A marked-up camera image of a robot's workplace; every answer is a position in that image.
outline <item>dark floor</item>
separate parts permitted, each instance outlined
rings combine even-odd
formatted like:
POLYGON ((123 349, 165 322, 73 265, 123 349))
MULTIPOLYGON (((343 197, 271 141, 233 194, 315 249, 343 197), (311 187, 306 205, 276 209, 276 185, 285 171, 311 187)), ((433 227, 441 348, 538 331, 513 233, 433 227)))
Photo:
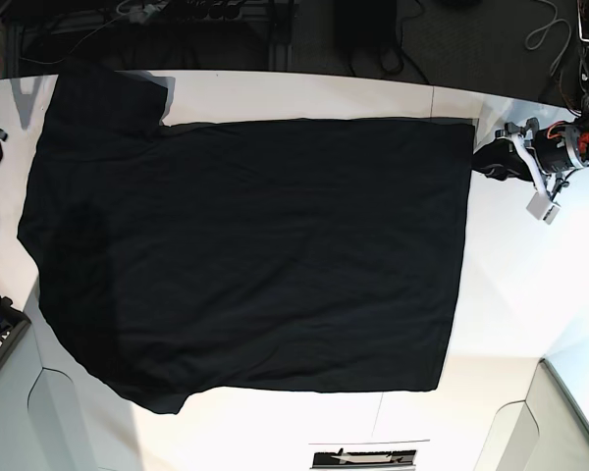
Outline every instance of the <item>dark floor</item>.
MULTIPOLYGON (((291 72, 423 82, 410 64, 399 75, 385 75, 378 52, 367 49, 353 52, 351 71, 348 57, 335 46, 335 1, 341 0, 300 0, 291 72)), ((552 82, 548 72, 566 41, 566 27, 555 26, 535 52, 524 47, 527 34, 553 18, 549 5, 537 0, 483 0, 474 8, 457 11, 437 0, 422 2, 425 13, 404 24, 403 49, 432 84, 562 105, 559 88, 546 85, 552 82), (541 96, 546 88, 548 93, 541 96)), ((560 17, 572 26, 562 93, 573 97, 577 84, 576 1, 553 2, 559 6, 560 17)), ((400 17, 419 11, 415 0, 399 0, 398 8, 400 17)), ((82 37, 79 33, 65 36, 66 44, 82 37)), ((61 47, 48 45, 27 53, 48 62, 63 55, 61 47)), ((193 26, 192 31, 181 32, 173 27, 154 26, 145 31, 143 26, 116 26, 93 35, 74 55, 117 70, 267 68, 265 37, 257 28, 245 25, 193 26)), ((53 73, 58 67, 20 61, 18 75, 53 73)))

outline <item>black t-shirt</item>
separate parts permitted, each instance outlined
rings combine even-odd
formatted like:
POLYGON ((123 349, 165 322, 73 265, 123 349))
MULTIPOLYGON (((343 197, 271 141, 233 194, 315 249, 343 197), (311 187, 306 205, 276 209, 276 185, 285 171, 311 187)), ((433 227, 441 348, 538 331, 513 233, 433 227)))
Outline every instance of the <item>black t-shirt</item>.
POLYGON ((166 93, 78 64, 57 80, 19 239, 61 344, 158 413, 219 386, 435 389, 473 127, 166 128, 166 93))

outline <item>white table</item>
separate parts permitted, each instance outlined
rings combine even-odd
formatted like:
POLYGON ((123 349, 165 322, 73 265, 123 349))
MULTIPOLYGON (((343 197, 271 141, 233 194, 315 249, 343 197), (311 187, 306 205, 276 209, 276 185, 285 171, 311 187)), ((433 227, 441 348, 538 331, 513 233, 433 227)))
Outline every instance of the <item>white table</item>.
MULTIPOLYGON (((504 121, 562 110, 440 87, 248 72, 156 72, 174 87, 167 125, 289 118, 463 117, 477 141, 504 121)), ((75 383, 97 465, 115 471, 308 469, 309 444, 429 440, 419 471, 472 470, 498 410, 526 397, 538 359, 589 319, 589 172, 572 178, 550 226, 525 210, 531 184, 474 174, 460 296, 439 388, 315 394, 221 388, 157 416, 117 397, 57 342, 36 303, 37 270, 16 240, 27 173, 54 77, 0 81, 0 292, 32 319, 41 363, 75 383)))

